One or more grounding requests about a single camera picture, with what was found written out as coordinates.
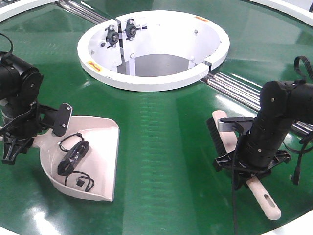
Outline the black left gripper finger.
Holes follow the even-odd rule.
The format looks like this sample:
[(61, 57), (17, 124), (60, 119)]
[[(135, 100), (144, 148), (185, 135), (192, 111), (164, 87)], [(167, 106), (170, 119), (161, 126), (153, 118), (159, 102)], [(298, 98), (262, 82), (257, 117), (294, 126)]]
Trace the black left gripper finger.
[(18, 139), (17, 137), (3, 137), (2, 163), (14, 165), (19, 154), (26, 154), (32, 146), (34, 138)]
[(53, 123), (53, 135), (61, 137), (66, 133), (71, 114), (72, 107), (68, 103), (63, 103), (60, 105)]

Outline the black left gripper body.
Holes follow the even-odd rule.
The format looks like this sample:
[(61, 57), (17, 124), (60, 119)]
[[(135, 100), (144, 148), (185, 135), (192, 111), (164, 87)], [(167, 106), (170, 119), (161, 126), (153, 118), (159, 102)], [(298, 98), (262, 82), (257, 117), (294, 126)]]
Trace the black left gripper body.
[(37, 99), (23, 105), (19, 101), (0, 101), (3, 127), (0, 131), (4, 146), (26, 144), (38, 133), (52, 128), (58, 110), (42, 105)]

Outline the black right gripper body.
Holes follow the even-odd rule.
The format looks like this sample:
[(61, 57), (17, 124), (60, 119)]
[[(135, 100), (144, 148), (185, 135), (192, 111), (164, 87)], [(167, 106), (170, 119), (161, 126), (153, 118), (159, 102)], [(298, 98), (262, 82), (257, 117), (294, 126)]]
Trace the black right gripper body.
[(232, 181), (234, 183), (235, 190), (241, 188), (246, 184), (246, 181), (256, 176), (258, 179), (262, 179), (271, 174), (272, 169), (281, 163), (288, 163), (291, 160), (291, 155), (286, 150), (278, 150), (273, 158), (266, 158), (270, 160), (265, 165), (253, 165), (242, 158), (242, 155), (236, 153), (235, 150), (230, 153), (226, 153), (214, 159), (213, 166), (217, 172), (222, 169), (227, 169), (232, 174)]

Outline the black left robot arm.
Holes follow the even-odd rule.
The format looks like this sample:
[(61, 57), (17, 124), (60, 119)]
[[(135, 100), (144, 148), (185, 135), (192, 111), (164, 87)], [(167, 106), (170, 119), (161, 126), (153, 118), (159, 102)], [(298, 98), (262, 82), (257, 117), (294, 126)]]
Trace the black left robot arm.
[(38, 133), (52, 129), (63, 136), (72, 107), (63, 103), (58, 109), (40, 104), (38, 95), (43, 75), (31, 64), (10, 52), (0, 54), (0, 112), (3, 127), (2, 163), (14, 165), (20, 153), (27, 153)]

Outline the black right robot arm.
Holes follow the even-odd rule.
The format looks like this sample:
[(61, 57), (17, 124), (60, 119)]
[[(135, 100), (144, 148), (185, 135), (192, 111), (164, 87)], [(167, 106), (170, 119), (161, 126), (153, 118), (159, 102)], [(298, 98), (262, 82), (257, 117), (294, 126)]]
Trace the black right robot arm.
[(261, 178), (291, 158), (280, 146), (297, 121), (313, 122), (313, 86), (304, 80), (267, 82), (256, 117), (219, 117), (217, 131), (238, 132), (235, 149), (217, 157), (216, 171), (230, 169), (239, 189), (252, 175)]

